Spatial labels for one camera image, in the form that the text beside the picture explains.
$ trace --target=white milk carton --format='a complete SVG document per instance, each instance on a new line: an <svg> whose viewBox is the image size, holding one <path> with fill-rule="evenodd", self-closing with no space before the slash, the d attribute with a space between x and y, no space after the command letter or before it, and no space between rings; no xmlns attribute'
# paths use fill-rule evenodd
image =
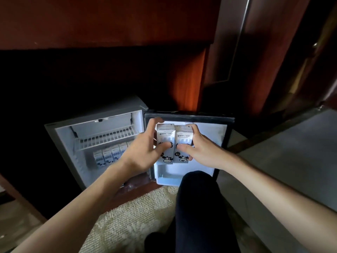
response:
<svg viewBox="0 0 337 253"><path fill-rule="evenodd" d="M174 124L157 124L157 144L163 142L171 142L171 147L167 149L164 153L162 153L159 160L156 162L158 165L173 163L175 134L176 129L174 127Z"/></svg>
<svg viewBox="0 0 337 253"><path fill-rule="evenodd" d="M177 144L192 144L193 129L190 125L176 125L176 138L174 145L174 163L188 163L189 155L177 149Z"/></svg>
<svg viewBox="0 0 337 253"><path fill-rule="evenodd" d="M102 150L95 151L93 154L94 154L94 158L95 158L97 166L99 167L104 166L105 161L104 161Z"/></svg>
<svg viewBox="0 0 337 253"><path fill-rule="evenodd" d="M124 154L124 152L127 149L127 143L121 143L118 146L119 146L119 149L121 150L121 155Z"/></svg>
<svg viewBox="0 0 337 253"><path fill-rule="evenodd" d="M114 157L112 156L111 147L105 148L102 150L105 163L110 165L114 163Z"/></svg>
<svg viewBox="0 0 337 253"><path fill-rule="evenodd" d="M131 143L133 142L133 140L126 142L127 143L127 147L129 147L131 145Z"/></svg>
<svg viewBox="0 0 337 253"><path fill-rule="evenodd" d="M115 162L122 156L118 145L112 146L111 152Z"/></svg>

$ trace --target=hand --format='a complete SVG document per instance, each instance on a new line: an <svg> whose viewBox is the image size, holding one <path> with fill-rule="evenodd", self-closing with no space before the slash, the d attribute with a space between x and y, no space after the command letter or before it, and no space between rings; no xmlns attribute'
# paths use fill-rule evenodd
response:
<svg viewBox="0 0 337 253"><path fill-rule="evenodd" d="M123 163L124 168L130 169L131 176L148 170L159 159L161 153L171 147L170 142L164 142L153 148L157 142L156 124L163 122L160 117L150 119L146 131L138 134L118 161Z"/></svg>
<svg viewBox="0 0 337 253"><path fill-rule="evenodd" d="M178 144L177 149L189 154L189 160L194 158L204 166L223 169L226 156L230 153L201 134L196 124L190 124L190 126L193 128L194 147L187 144Z"/></svg>

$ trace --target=forearm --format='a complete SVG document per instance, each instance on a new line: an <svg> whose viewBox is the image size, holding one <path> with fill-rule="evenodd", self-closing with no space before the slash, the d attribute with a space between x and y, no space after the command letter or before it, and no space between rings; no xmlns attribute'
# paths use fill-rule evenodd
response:
<svg viewBox="0 0 337 253"><path fill-rule="evenodd" d="M313 252L337 248L337 214L226 153L223 169L238 179L297 240Z"/></svg>
<svg viewBox="0 0 337 253"><path fill-rule="evenodd" d="M104 207L129 175L122 162L111 165L13 252L78 252Z"/></svg>

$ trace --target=fridge shelf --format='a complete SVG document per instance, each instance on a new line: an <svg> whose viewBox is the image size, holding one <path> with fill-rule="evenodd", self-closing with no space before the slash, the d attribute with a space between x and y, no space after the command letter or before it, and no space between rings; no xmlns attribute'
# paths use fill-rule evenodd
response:
<svg viewBox="0 0 337 253"><path fill-rule="evenodd" d="M121 127L111 131L95 134L86 138L75 139L75 151L84 150L98 145L110 143L119 139L137 135L138 132L134 125Z"/></svg>

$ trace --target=open fridge door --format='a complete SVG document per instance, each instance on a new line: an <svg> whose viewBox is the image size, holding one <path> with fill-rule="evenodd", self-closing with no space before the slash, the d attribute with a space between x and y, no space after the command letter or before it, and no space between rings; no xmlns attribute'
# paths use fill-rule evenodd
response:
<svg viewBox="0 0 337 253"><path fill-rule="evenodd" d="M144 113L145 127L151 118L160 116L165 122L174 125L186 125L194 123L198 125L200 132L207 136L222 148L226 148L232 127L234 117L227 115L209 115L194 112L155 112L147 111ZM201 165L196 160L187 163L157 164L149 170L150 178L157 184L168 186L179 186L183 176L191 171L201 170L210 174L215 179L219 170Z"/></svg>

